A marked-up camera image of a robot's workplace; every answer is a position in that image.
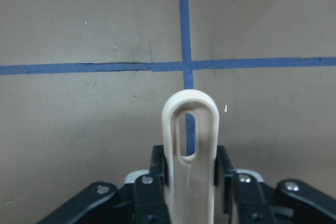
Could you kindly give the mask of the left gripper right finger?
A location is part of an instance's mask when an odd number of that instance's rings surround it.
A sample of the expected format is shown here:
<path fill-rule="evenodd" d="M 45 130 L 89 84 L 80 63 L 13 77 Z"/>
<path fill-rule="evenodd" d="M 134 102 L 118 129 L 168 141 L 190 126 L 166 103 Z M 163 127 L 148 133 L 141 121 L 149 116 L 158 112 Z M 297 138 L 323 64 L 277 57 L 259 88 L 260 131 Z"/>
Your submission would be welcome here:
<path fill-rule="evenodd" d="M 224 146 L 217 147 L 215 185 L 229 223 L 267 223 L 268 205 L 257 179 L 239 173 Z"/>

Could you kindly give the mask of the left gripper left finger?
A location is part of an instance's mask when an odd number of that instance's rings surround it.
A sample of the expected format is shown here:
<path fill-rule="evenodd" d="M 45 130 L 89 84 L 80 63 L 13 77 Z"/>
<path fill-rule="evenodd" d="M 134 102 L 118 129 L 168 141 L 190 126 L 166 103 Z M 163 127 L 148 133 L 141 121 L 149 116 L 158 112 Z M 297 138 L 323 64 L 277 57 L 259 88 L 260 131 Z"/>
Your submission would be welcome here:
<path fill-rule="evenodd" d="M 134 184 L 134 223 L 168 223 L 164 198 L 165 156 L 162 145 L 152 148 L 149 172 Z"/>

